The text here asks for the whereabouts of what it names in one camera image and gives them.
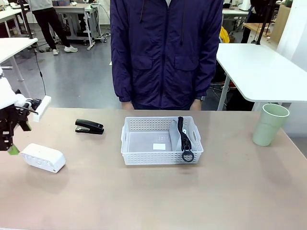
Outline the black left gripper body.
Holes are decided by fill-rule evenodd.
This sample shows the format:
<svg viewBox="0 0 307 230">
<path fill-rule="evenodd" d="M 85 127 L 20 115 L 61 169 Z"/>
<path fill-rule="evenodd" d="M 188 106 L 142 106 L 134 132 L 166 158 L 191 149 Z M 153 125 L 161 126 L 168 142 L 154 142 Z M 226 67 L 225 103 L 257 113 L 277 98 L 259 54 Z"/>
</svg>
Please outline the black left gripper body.
<svg viewBox="0 0 307 230">
<path fill-rule="evenodd" d="M 18 120 L 29 116 L 29 111 L 15 105 L 0 110 L 0 150 L 6 151 L 6 142 L 13 143 L 14 130 L 19 127 Z"/>
</svg>

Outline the person's left hand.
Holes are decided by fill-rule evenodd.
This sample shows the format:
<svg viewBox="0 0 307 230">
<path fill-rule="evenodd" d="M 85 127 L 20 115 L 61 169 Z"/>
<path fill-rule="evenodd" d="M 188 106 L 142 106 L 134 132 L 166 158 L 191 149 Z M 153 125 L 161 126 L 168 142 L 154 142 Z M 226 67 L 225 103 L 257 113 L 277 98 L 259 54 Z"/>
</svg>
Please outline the person's left hand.
<svg viewBox="0 0 307 230">
<path fill-rule="evenodd" d="M 191 111 L 201 111 L 201 103 L 200 99 L 195 99 L 190 107 Z"/>
</svg>

